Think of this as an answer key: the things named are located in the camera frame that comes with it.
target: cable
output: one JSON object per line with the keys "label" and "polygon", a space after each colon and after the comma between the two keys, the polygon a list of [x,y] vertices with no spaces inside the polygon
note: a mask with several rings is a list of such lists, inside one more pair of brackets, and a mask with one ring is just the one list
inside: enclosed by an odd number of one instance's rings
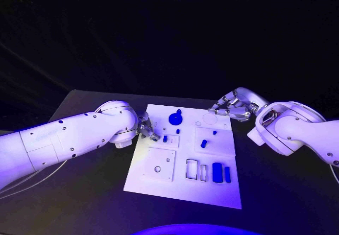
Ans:
{"label": "cable", "polygon": [[335,173],[335,170],[334,170],[334,166],[332,166],[332,165],[331,165],[331,171],[332,171],[334,177],[335,177],[335,179],[337,179],[337,181],[338,181],[338,183],[339,183],[338,175],[337,175],[337,173]]}
{"label": "cable", "polygon": [[67,160],[64,161],[64,163],[61,164],[61,166],[57,168],[57,170],[48,175],[48,177],[45,177],[38,183],[35,183],[32,186],[29,186],[29,187],[25,188],[24,190],[21,190],[21,191],[12,193],[11,195],[8,195],[8,196],[5,196],[5,197],[0,197],[0,200],[5,199],[6,197],[9,197],[9,196],[12,196],[12,195],[15,195],[15,194],[18,194],[18,193],[21,193],[22,191],[31,189],[32,187],[35,187],[42,181],[45,181],[45,180],[54,175],[54,173],[63,168],[63,166],[64,166],[65,163],[67,163]]}
{"label": "cable", "polygon": [[22,180],[18,184],[15,184],[12,187],[0,191],[0,194],[5,193],[8,190],[14,189],[18,187],[25,181],[28,181],[42,170],[40,170],[35,174],[32,174],[25,180]]}

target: black table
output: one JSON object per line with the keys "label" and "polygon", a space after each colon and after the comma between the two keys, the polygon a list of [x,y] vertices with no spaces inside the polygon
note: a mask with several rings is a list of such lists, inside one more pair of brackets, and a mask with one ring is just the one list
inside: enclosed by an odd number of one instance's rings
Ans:
{"label": "black table", "polygon": [[[109,100],[207,109],[214,100],[74,90],[51,121],[94,111]],[[152,227],[203,223],[263,234],[339,234],[339,185],[329,165],[304,147],[279,155],[247,137],[254,118],[233,120],[243,210],[125,192],[136,148],[107,144],[70,160],[28,191],[0,200],[0,232],[12,235],[126,235]],[[37,182],[61,164],[48,167]]]}

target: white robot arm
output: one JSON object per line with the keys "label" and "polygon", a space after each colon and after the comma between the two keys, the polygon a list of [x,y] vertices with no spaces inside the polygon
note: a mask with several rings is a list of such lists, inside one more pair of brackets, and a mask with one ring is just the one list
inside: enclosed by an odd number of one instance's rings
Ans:
{"label": "white robot arm", "polygon": [[247,134],[253,141],[289,156],[306,145],[322,160],[339,167],[339,120],[327,121],[322,115],[298,102],[269,101],[244,87],[230,92],[208,109],[217,115],[247,121],[257,116],[256,127]]}
{"label": "white robot arm", "polygon": [[0,189],[25,175],[78,157],[109,142],[129,146],[136,134],[159,140],[146,112],[110,101],[89,112],[0,136]]}

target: dark curtain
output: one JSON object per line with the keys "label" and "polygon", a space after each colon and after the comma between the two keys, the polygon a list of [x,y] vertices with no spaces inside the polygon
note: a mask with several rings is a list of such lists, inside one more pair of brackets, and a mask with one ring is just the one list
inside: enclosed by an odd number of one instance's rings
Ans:
{"label": "dark curtain", "polygon": [[244,86],[339,118],[338,15],[325,1],[2,1],[0,129],[45,123],[73,89],[220,99]]}

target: blue rectangular block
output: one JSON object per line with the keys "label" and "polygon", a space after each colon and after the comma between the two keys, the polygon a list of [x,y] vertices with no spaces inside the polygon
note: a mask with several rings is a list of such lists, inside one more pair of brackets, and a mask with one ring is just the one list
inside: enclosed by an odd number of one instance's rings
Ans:
{"label": "blue rectangular block", "polygon": [[214,163],[213,164],[213,178],[214,182],[223,183],[223,165],[221,163]]}
{"label": "blue rectangular block", "polygon": [[231,183],[230,167],[226,167],[226,181]]}

